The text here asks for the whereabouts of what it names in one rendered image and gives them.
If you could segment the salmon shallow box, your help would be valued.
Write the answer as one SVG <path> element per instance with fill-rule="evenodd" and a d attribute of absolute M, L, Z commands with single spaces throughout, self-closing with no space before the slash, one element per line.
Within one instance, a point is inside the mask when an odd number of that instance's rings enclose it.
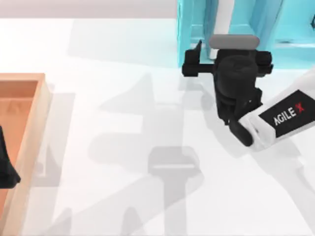
<path fill-rule="evenodd" d="M 21 236 L 51 98 L 43 73 L 0 73 L 0 156 L 7 150 L 21 178 L 0 189 L 0 236 Z"/>

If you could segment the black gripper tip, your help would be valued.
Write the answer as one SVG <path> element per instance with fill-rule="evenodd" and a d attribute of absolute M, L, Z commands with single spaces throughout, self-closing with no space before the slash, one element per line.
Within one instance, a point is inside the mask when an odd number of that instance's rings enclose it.
<path fill-rule="evenodd" d="M 0 126 L 0 189 L 13 189 L 20 181 L 21 178 L 9 159 L 3 129 Z"/>

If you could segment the light blue rack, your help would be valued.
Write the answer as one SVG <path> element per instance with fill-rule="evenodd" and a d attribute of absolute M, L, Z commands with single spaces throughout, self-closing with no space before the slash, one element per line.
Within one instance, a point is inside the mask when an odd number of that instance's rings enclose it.
<path fill-rule="evenodd" d="M 201 60 L 210 62 L 216 50 L 209 46 L 218 0 L 177 1 L 177 62 L 202 40 Z M 276 68 L 315 66 L 315 0 L 234 0 L 228 34 L 259 38 L 259 51 L 270 51 Z"/>

